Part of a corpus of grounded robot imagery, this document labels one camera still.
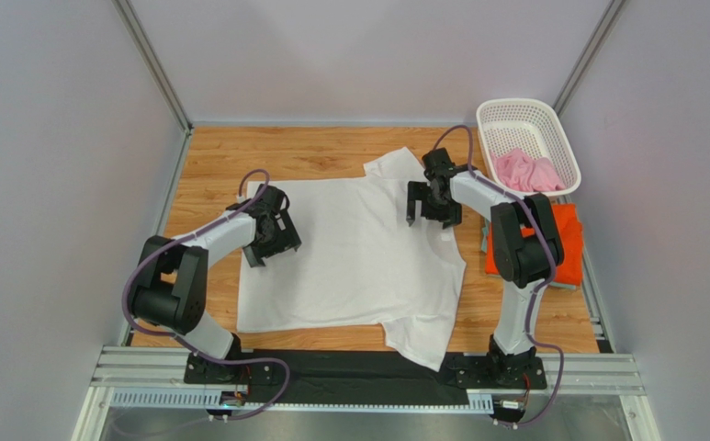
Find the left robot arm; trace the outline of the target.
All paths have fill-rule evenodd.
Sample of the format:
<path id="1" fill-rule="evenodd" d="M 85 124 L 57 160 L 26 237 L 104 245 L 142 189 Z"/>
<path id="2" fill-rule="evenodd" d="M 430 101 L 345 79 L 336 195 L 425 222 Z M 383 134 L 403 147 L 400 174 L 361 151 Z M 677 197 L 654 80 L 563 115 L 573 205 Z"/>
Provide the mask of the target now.
<path id="1" fill-rule="evenodd" d="M 122 309 L 133 322 L 179 341 L 191 352 L 191 375 L 234 382 L 247 378 L 240 338 L 207 312 L 208 272 L 240 250 L 249 267 L 302 245 L 289 215 L 288 195 L 262 184 L 256 194 L 226 208 L 214 221 L 185 235 L 155 235 L 127 281 Z"/>

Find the white t shirt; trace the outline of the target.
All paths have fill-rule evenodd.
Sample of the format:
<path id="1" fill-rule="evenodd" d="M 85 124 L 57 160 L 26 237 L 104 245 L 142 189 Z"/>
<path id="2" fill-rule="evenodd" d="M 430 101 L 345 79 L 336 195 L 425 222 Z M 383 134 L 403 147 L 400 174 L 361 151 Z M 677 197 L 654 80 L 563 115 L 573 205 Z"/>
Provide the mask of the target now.
<path id="1" fill-rule="evenodd" d="M 439 370 L 456 323 L 466 264 L 452 230 L 406 220 L 423 167 L 407 148 L 357 178 L 285 180 L 298 250 L 242 264 L 241 334 L 378 324 L 385 344 Z"/>

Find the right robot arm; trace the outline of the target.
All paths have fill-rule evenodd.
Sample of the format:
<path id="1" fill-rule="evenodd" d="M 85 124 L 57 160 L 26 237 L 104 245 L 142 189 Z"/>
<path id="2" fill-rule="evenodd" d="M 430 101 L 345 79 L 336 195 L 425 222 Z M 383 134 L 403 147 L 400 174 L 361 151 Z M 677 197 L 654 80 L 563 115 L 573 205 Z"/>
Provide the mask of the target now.
<path id="1" fill-rule="evenodd" d="M 503 281 L 502 311 L 485 356 L 458 359 L 457 380 L 464 388 L 543 389 L 543 365 L 533 329 L 536 304 L 564 260 L 549 198 L 519 197 L 469 165 L 456 165 L 444 148 L 422 158 L 422 181 L 407 185 L 406 221 L 418 217 L 443 228 L 462 221 L 462 209 L 475 210 L 490 224 L 491 255 Z"/>

